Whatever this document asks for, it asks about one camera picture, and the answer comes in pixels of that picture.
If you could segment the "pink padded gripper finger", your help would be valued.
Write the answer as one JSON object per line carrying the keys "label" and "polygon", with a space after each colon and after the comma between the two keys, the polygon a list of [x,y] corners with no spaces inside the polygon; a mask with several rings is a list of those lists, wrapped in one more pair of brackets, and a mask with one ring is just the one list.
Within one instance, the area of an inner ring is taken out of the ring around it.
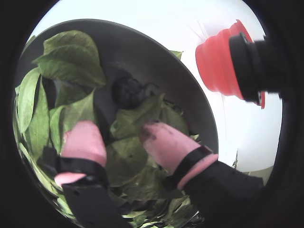
{"label": "pink padded gripper finger", "polygon": [[61,154],[44,147],[42,165],[54,175],[77,221],[85,228],[129,228],[108,194],[105,144],[99,128],[80,121],[65,134]]}
{"label": "pink padded gripper finger", "polygon": [[220,162],[218,154],[207,146],[163,122],[145,123],[139,139],[156,163],[168,171],[167,186],[190,197],[204,218],[203,227],[240,227],[248,206],[264,187],[262,178]]}

